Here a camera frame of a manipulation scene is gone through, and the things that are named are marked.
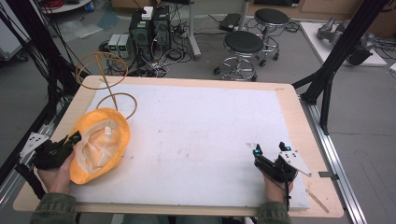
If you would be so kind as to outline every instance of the chair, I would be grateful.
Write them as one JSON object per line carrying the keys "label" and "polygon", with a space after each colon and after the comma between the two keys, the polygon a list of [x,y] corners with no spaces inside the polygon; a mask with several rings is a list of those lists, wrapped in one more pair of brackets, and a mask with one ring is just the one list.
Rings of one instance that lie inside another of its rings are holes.
{"label": "chair", "polygon": [[254,20],[264,27],[262,30],[262,42],[264,43],[262,52],[265,54],[263,59],[260,61],[260,66],[263,67],[266,64],[265,58],[268,52],[276,51],[276,54],[273,57],[274,60],[277,60],[279,57],[279,44],[269,36],[269,33],[273,32],[274,29],[285,26],[286,23],[289,22],[289,17],[279,10],[262,8],[254,13]]}
{"label": "chair", "polygon": [[263,48],[262,40],[253,33],[234,31],[224,37],[223,44],[224,48],[235,56],[220,63],[219,67],[214,70],[215,74],[222,74],[221,79],[256,81],[256,70],[248,58],[255,58],[259,55]]}

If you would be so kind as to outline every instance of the wooden table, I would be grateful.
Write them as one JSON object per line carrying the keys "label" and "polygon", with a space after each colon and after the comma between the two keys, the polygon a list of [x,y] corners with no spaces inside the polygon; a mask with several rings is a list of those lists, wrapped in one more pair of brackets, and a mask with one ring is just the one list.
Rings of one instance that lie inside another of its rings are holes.
{"label": "wooden table", "polygon": [[[109,77],[110,82],[116,82],[119,77]],[[87,77],[84,84],[97,87],[102,83],[101,77]],[[177,87],[205,87],[241,90],[264,90],[276,94],[285,120],[289,138],[294,149],[298,149],[305,163],[309,166],[313,176],[302,175],[310,208],[306,210],[290,210],[293,217],[341,217],[344,210],[340,204],[337,193],[330,178],[321,178],[318,172],[327,171],[323,162],[314,135],[309,127],[300,101],[294,88],[289,84],[253,83],[233,81],[213,81],[195,79],[171,78],[145,78],[127,77],[123,84],[151,85],[151,86],[177,86]],[[64,138],[72,129],[76,120],[82,116],[90,106],[95,91],[81,87],[57,130],[52,136],[53,141]],[[14,202],[14,209],[18,211],[34,211],[38,199],[30,186],[25,184]],[[257,207],[207,207],[207,206],[173,206],[173,205],[148,205],[126,203],[78,203],[76,210],[79,212],[101,213],[138,213],[138,214],[169,214],[169,215],[210,215],[210,216],[241,216],[251,217],[257,215]]]}

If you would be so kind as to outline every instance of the black stool seat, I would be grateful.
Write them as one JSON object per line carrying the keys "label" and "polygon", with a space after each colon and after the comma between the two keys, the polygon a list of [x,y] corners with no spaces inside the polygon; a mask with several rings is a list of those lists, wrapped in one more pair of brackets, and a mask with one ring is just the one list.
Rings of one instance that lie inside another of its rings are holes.
{"label": "black stool seat", "polygon": [[276,9],[262,8],[254,13],[254,20],[259,24],[283,25],[289,21],[289,17]]}
{"label": "black stool seat", "polygon": [[264,47],[262,40],[246,31],[235,31],[224,37],[224,45],[238,53],[254,54]]}

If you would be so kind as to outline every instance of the white foam board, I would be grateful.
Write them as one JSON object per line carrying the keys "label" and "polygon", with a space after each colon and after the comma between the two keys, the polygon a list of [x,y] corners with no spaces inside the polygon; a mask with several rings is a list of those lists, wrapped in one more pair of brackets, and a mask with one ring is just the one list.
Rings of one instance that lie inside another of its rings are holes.
{"label": "white foam board", "polygon": [[[132,94],[136,113],[128,119],[131,141],[121,165],[82,186],[71,186],[78,202],[258,207],[264,200],[262,173],[252,150],[260,144],[270,160],[279,142],[291,146],[274,91],[120,84]],[[108,95],[97,91],[89,110]],[[128,116],[133,101],[117,96]],[[112,106],[110,99],[102,106]],[[291,208],[309,208],[301,174]]]}

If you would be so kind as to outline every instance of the hard hat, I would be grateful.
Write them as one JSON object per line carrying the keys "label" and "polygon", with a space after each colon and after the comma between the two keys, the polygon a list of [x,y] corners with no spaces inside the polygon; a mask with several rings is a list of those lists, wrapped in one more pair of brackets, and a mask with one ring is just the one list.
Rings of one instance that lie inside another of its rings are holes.
{"label": "hard hat", "polygon": [[98,108],[78,119],[70,133],[79,131],[81,141],[70,167],[70,179],[85,184],[120,165],[128,146],[130,129],[125,117],[112,108]]}

